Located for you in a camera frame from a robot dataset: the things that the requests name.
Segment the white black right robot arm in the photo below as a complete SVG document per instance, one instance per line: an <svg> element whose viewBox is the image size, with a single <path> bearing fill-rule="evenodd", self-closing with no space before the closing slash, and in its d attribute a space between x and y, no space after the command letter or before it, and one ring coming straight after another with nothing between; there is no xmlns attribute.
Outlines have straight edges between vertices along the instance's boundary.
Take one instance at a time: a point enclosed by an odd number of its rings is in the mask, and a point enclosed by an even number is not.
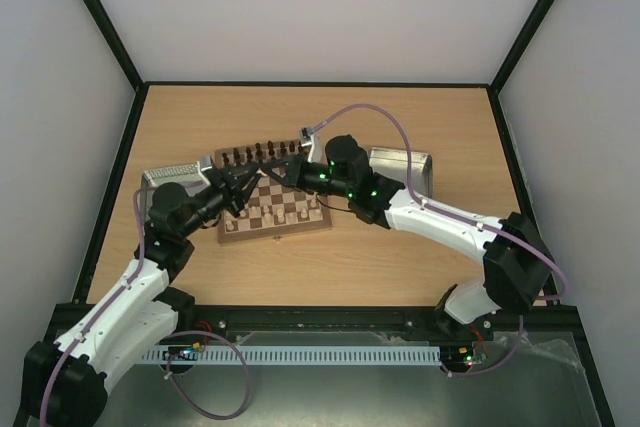
<svg viewBox="0 0 640 427"><path fill-rule="evenodd" d="M284 187L345 198L367 224L420 235L482 265L481 278L451 286L436 305L443 336L458 338L494 311L531 311L551 269L549 251L528 218L516 212L506 219L481 216L419 197L403 182L375 172L350 135L331 139L325 155L325 163L289 155L263 163L261 170Z"/></svg>

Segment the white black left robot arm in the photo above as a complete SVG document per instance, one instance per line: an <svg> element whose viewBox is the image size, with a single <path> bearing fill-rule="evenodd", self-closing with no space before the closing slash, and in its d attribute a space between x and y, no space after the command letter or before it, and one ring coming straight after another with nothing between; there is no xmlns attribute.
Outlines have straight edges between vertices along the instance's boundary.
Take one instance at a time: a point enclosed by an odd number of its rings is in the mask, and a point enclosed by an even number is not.
<svg viewBox="0 0 640 427"><path fill-rule="evenodd" d="M27 352L21 405L40 425L94 425L126 373L175 335L193 304L170 286L194 251L190 235L224 213L238 216L260 180L255 163L234 173L204 157L197 167L195 194L177 182L135 192L139 245L124 272L80 321Z"/></svg>

